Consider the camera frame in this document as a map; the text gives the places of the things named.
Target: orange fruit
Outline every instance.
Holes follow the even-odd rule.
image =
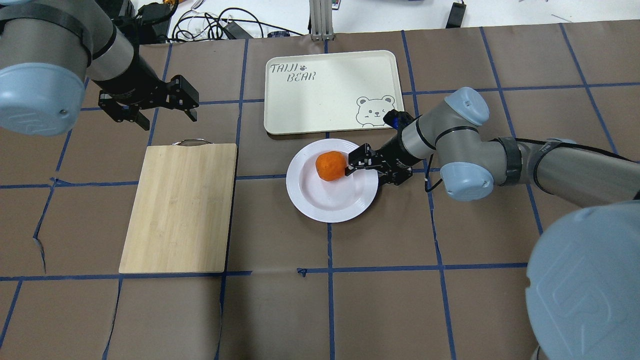
[[[344,176],[344,168],[347,160],[339,151],[330,151],[318,156],[316,159],[316,171],[324,181],[338,180]]]

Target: white plate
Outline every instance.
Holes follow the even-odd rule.
[[[270,134],[384,129],[404,110],[396,57],[386,50],[273,58],[266,64],[264,128]]]
[[[320,179],[316,159],[328,151],[347,156],[358,146],[342,139],[310,143],[291,160],[287,169],[287,193],[291,202],[306,216],[322,222],[343,222],[364,212],[376,197],[378,172],[358,170],[335,181]]]

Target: white floor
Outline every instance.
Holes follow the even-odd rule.
[[[136,8],[159,2],[132,1]],[[180,4],[170,29],[195,1],[187,0]],[[342,0],[340,9],[333,11],[333,30],[336,33],[363,33],[444,28],[454,1],[460,0]],[[465,3],[465,27],[640,19],[640,0],[466,0]],[[198,11],[217,15],[228,7],[244,8],[261,22],[308,33],[307,0],[205,0]],[[227,15],[251,19],[238,11],[225,13]],[[197,32],[203,26],[203,21],[196,19],[186,28]],[[260,37],[260,31],[254,24],[242,26],[252,36]]]

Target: bear drawing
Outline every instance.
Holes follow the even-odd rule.
[[[394,108],[395,102],[396,100],[391,95],[385,95],[382,99],[369,99],[361,96],[357,100],[359,109],[356,120],[362,127],[384,126],[385,122],[382,118]]]

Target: brown tile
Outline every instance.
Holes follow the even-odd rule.
[[[484,29],[503,87],[582,84],[557,24]]]
[[[495,88],[479,28],[406,32],[417,91]]]
[[[171,145],[185,139],[213,143],[235,143],[237,104],[201,105],[198,121],[191,122],[181,111],[160,109],[151,145]]]
[[[437,188],[433,203],[445,264],[526,262],[540,237],[524,186],[496,186],[471,202],[453,200]]]
[[[408,113],[414,113],[413,97],[410,95],[403,96],[404,110]],[[382,145],[396,135],[395,129],[370,129],[355,131],[336,131],[330,134],[332,138],[345,139],[357,145],[368,143],[374,150],[378,150]],[[413,166],[413,168],[424,168],[422,162]]]
[[[580,22],[564,28],[587,83],[640,81],[640,22]]]
[[[13,301],[17,281],[0,281],[0,323],[4,326],[4,319],[9,313]]]
[[[151,121],[154,111],[145,110],[144,114]],[[82,111],[59,178],[71,183],[138,180],[148,138],[149,132],[137,124],[117,123],[100,110]]]
[[[117,295],[117,280],[22,283],[0,358],[100,359]]]
[[[264,129],[264,103],[244,104],[238,150],[237,174],[286,174],[291,159],[308,144],[324,138],[324,133],[270,135]]]
[[[236,181],[229,270],[326,267],[326,224],[300,213],[285,179]]]
[[[504,97],[518,137],[568,138],[611,150],[585,89],[518,90]]]
[[[326,274],[227,277],[220,359],[328,359]]]
[[[511,136],[500,94],[497,91],[481,92],[480,94],[489,106],[490,114],[489,120],[478,128],[480,140],[489,141],[499,136]],[[444,98],[449,95],[450,94],[418,95],[420,114],[429,113],[429,111],[438,106],[444,101]],[[433,156],[432,167],[440,167],[437,153]]]
[[[424,174],[385,185],[364,213],[332,225],[333,265],[432,265],[437,262]]]
[[[640,86],[591,88],[591,94],[618,152],[632,160],[640,160]]]
[[[117,274],[135,197],[135,185],[56,188],[40,228],[47,274]]]
[[[310,37],[260,38],[249,40],[244,79],[244,98],[264,98],[264,78],[267,61],[277,56],[324,53],[324,42]]]
[[[141,45],[140,46],[140,55],[145,59],[145,61],[151,66],[156,72],[156,75],[159,79],[162,79],[162,75],[164,73],[164,66],[166,64],[166,55],[167,50],[169,49],[168,45],[157,44],[157,45]],[[166,74],[167,81],[169,81],[174,75],[174,73],[168,71]],[[83,108],[95,108],[98,106],[98,95],[100,94],[100,88],[93,81],[89,81],[89,84],[86,87],[84,101],[82,103]]]
[[[183,75],[200,93],[200,101],[238,100],[244,40],[174,44],[167,81]]]
[[[44,274],[33,233],[48,196],[48,188],[0,190],[0,276]]]
[[[14,133],[0,127],[0,184],[47,184],[56,166],[67,134],[37,136]]]
[[[449,270],[447,294],[458,359],[528,359],[527,269]]]
[[[108,359],[213,359],[220,284],[219,277],[124,280]]]
[[[531,185],[531,188],[533,189],[538,215],[544,230],[547,230],[551,224],[561,217],[580,209],[578,205],[574,205],[555,195],[549,195],[534,185]]]
[[[450,359],[437,271],[333,275],[340,359]]]
[[[347,53],[351,51],[389,50],[396,56],[398,74],[402,91],[411,91],[409,67],[406,63],[404,44],[400,31],[387,33],[336,34],[329,41],[329,53]]]

